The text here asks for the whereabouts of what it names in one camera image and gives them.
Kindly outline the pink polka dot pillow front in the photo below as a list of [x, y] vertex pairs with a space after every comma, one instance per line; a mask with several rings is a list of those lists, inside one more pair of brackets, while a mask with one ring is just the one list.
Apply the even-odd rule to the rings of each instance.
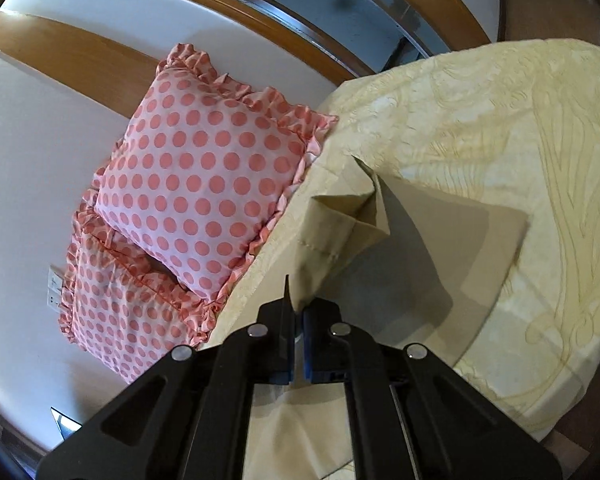
[[95, 210], [197, 298], [222, 302], [337, 122], [177, 44], [111, 155]]

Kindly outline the pink polka dot pillow rear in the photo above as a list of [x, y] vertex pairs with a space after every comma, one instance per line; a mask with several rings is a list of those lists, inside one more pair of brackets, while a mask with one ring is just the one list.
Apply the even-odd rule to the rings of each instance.
[[205, 344], [221, 306], [155, 268], [96, 212], [97, 197], [86, 190], [72, 216], [59, 327], [129, 384], [174, 347]]

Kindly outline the beige khaki pants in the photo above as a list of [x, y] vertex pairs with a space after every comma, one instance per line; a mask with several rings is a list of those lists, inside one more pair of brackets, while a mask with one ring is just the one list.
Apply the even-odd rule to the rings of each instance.
[[[419, 342], [454, 365], [490, 314], [528, 229], [519, 210], [374, 174], [347, 162], [283, 238], [238, 318], [291, 294], [324, 298], [381, 344]], [[244, 475], [321, 479], [352, 457], [338, 384], [254, 390]]]

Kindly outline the wooden headboard frame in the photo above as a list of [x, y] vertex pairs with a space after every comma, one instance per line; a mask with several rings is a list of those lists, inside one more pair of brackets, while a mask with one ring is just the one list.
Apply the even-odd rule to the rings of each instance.
[[0, 0], [0, 53], [130, 116], [173, 46], [302, 104], [354, 77], [340, 58], [238, 0]]

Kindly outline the cream patterned bedspread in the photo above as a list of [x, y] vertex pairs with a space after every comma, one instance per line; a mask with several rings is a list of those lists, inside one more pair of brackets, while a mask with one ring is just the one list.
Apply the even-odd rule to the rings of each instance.
[[600, 47], [509, 41], [350, 80], [320, 158], [234, 289], [221, 342], [347, 156], [413, 183], [523, 211], [529, 229], [458, 372], [537, 438], [600, 364]]

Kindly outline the white wall outlet plate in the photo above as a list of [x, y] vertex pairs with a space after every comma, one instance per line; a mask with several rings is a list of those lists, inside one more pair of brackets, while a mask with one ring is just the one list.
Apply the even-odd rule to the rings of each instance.
[[55, 312], [60, 311], [62, 283], [64, 277], [56, 266], [50, 266], [47, 273], [46, 304]]

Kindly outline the pink polka dot pillow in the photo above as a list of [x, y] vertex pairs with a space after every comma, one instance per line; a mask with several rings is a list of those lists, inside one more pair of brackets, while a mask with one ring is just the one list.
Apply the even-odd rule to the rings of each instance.
[[174, 347], [205, 344], [221, 306], [155, 268], [96, 212], [97, 197], [86, 190], [72, 216], [59, 327], [129, 384]]
[[337, 122], [177, 44], [111, 155], [95, 210], [197, 298], [222, 302]]

